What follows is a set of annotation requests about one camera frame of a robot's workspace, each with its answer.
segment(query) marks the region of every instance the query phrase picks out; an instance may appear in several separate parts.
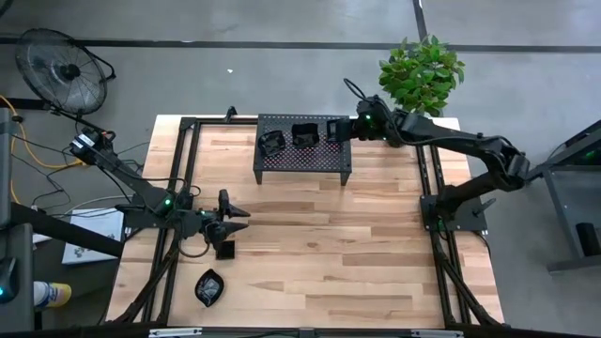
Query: concrete floor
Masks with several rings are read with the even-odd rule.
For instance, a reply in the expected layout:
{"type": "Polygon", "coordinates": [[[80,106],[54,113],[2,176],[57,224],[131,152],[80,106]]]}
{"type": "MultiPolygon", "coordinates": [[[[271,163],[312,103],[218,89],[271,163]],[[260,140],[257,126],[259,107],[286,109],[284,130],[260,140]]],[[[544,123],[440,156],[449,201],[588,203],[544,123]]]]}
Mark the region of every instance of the concrete floor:
{"type": "MultiPolygon", "coordinates": [[[[452,43],[601,44],[596,34],[601,3],[593,0],[422,3],[428,31],[452,43]]],[[[81,38],[397,42],[418,37],[410,0],[19,0],[0,19],[0,33],[18,34],[35,26],[81,38]]],[[[241,114],[353,114],[356,100],[342,78],[352,79],[365,93],[377,93],[378,60],[387,55],[258,49],[93,52],[115,66],[117,79],[110,83],[103,107],[89,119],[116,131],[117,149],[147,141],[158,114],[219,114],[230,105],[241,114]]],[[[445,115],[458,117],[465,131],[508,137],[533,163],[599,118],[599,54],[478,53],[459,58],[467,64],[466,82],[452,93],[445,115]]],[[[0,73],[0,93],[33,97],[15,69],[12,46],[0,46],[0,73]]],[[[45,145],[62,148],[74,133],[64,118],[23,115],[30,138],[45,145]]],[[[22,148],[18,153],[26,158],[22,148]]],[[[39,155],[61,161],[53,153],[39,155]]],[[[126,158],[143,161],[145,155],[143,146],[126,158]]],[[[470,169],[477,176],[485,168],[470,159],[470,169]]],[[[25,203],[51,189],[43,177],[19,163],[14,164],[14,178],[25,203]]],[[[73,204],[118,194],[93,168],[74,169],[55,179],[64,184],[73,204]]],[[[570,256],[543,182],[491,195],[498,201],[486,218],[507,323],[601,335],[601,269],[547,273],[546,264],[570,256]]]]}

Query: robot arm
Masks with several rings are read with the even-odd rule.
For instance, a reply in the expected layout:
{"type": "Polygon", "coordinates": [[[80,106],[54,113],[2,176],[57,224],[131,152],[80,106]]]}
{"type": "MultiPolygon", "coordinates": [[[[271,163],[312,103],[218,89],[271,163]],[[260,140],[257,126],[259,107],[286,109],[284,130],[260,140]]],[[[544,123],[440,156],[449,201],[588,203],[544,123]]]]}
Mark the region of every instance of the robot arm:
{"type": "Polygon", "coordinates": [[[355,120],[333,120],[328,124],[329,140],[341,142],[351,138],[384,140],[393,146],[438,146],[482,160],[488,172],[459,186],[447,185],[437,196],[436,212],[451,220],[465,201],[494,190],[511,192],[525,184],[530,162],[502,136],[484,137],[456,131],[434,124],[421,115],[395,109],[390,111],[378,96],[366,98],[351,82],[345,80],[361,101],[355,120]]]}
{"type": "MultiPolygon", "coordinates": [[[[182,238],[203,234],[205,242],[219,250],[221,243],[232,233],[248,226],[244,223],[225,222],[224,216],[249,217],[244,210],[229,204],[226,190],[219,193],[219,208],[212,211],[191,210],[192,196],[183,196],[155,187],[149,180],[138,176],[125,165],[113,151],[115,134],[98,128],[84,128],[70,144],[70,152],[86,164],[96,165],[110,173],[135,192],[132,203],[116,208],[125,213],[128,227],[132,228],[174,228],[182,238]]],[[[183,180],[167,178],[156,180],[183,180]]]]}

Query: wooden tabletop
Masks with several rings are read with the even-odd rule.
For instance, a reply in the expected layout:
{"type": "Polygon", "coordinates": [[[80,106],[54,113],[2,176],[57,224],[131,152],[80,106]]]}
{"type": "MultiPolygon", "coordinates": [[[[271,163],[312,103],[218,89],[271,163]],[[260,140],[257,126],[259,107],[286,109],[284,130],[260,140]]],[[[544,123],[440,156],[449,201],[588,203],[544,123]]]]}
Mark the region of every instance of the wooden tabletop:
{"type": "MultiPolygon", "coordinates": [[[[144,177],[169,176],[180,118],[157,116],[144,177]]],[[[435,122],[459,128],[455,118],[435,122]]],[[[195,206],[216,207],[218,191],[227,189],[232,203],[252,217],[246,221],[250,226],[235,235],[235,260],[216,261],[212,249],[198,259],[180,256],[169,324],[441,328],[431,243],[418,204],[422,188],[414,147],[394,149],[382,142],[353,140],[353,172],[344,188],[338,174],[317,173],[265,173],[259,186],[252,170],[254,138],[255,127],[201,130],[193,184],[203,191],[195,206]],[[225,291],[206,308],[193,288],[211,268],[223,276],[225,291]]],[[[439,153],[446,183],[470,179],[464,155],[444,149],[439,153]]],[[[431,186],[435,192],[434,181],[431,186]]],[[[145,284],[156,236],[157,231],[147,229],[127,243],[107,318],[120,315],[145,284]]],[[[472,233],[456,237],[466,283],[502,320],[484,243],[472,233]]],[[[182,246],[199,253],[205,243],[198,235],[182,246]]],[[[159,290],[155,314],[162,284],[159,290]]],[[[458,317],[455,289],[449,290],[458,317]]]]}

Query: black perforated platform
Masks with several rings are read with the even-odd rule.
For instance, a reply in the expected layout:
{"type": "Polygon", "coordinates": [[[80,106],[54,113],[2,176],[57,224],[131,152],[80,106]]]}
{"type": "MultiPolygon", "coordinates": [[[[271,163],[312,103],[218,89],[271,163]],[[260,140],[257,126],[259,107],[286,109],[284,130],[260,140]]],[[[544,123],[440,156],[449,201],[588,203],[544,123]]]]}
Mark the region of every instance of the black perforated platform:
{"type": "Polygon", "coordinates": [[[254,175],[256,183],[261,184],[265,171],[340,173],[342,185],[347,184],[352,172],[350,142],[328,143],[326,124],[329,120],[348,118],[339,115],[259,115],[256,124],[254,147],[254,175]],[[292,126],[294,124],[316,123],[319,144],[315,147],[296,149],[292,145],[292,126]],[[273,157],[263,158],[258,149],[258,138],[266,132],[282,131],[285,138],[285,150],[273,157]]]}

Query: green leaves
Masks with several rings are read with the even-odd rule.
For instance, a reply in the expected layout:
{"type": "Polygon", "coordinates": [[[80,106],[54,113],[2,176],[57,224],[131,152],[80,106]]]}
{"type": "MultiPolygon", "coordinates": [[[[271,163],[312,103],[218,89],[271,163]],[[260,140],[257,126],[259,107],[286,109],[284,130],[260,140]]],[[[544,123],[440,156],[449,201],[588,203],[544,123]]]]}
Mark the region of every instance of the green leaves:
{"type": "Polygon", "coordinates": [[[401,42],[401,49],[402,50],[407,49],[407,37],[403,38],[403,41],[401,42]]]}
{"type": "Polygon", "coordinates": [[[465,64],[446,46],[434,36],[411,44],[404,38],[388,62],[379,62],[379,84],[403,109],[439,116],[451,90],[465,80],[465,64]]]}
{"type": "Polygon", "coordinates": [[[449,72],[449,70],[444,69],[444,68],[439,68],[439,69],[435,69],[434,72],[439,76],[439,77],[449,77],[449,75],[451,75],[451,73],[449,72]]]}
{"type": "Polygon", "coordinates": [[[406,88],[407,90],[409,90],[409,89],[415,88],[416,83],[415,83],[415,80],[408,79],[408,80],[403,81],[401,83],[401,86],[403,88],[406,88]]]}
{"type": "Polygon", "coordinates": [[[437,62],[440,58],[440,48],[437,46],[432,46],[430,49],[430,58],[432,61],[437,62]]]}
{"type": "Polygon", "coordinates": [[[457,69],[457,76],[459,77],[459,83],[463,84],[463,80],[465,79],[463,69],[457,69]]]}

